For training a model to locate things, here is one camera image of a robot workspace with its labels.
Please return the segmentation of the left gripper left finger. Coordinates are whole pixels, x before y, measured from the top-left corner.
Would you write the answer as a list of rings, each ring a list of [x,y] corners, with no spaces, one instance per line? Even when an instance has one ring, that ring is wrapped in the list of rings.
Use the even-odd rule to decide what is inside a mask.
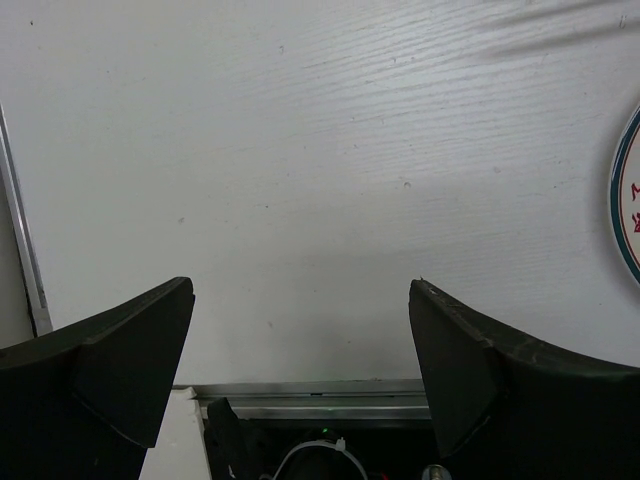
[[[4,479],[136,479],[162,420],[195,295],[173,278],[1,351]]]

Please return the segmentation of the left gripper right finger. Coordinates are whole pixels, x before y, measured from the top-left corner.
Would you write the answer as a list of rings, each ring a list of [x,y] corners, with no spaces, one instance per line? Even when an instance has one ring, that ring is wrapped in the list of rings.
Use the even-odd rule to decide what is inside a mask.
[[[415,280],[409,318],[456,479],[635,479],[639,371],[572,352]]]

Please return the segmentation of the orange patterned round plate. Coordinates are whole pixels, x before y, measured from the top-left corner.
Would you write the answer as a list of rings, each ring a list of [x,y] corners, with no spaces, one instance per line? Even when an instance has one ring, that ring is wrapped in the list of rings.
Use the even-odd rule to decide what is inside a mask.
[[[639,283],[639,107],[614,150],[608,207],[617,250],[627,271]]]

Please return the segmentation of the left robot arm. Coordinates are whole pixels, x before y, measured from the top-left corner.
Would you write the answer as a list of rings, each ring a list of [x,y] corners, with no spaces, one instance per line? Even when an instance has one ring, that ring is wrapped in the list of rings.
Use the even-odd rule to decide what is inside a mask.
[[[190,279],[1,352],[5,479],[136,479],[195,304]],[[279,432],[207,408],[217,479],[635,479],[639,371],[554,346],[412,282],[427,424]]]

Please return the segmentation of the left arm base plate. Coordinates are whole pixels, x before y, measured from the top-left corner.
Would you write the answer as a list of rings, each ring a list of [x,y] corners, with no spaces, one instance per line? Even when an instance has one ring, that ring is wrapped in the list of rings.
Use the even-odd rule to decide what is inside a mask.
[[[272,475],[295,444],[344,437],[372,479],[418,479],[440,460],[418,379],[196,385],[195,399],[228,400],[260,470]]]

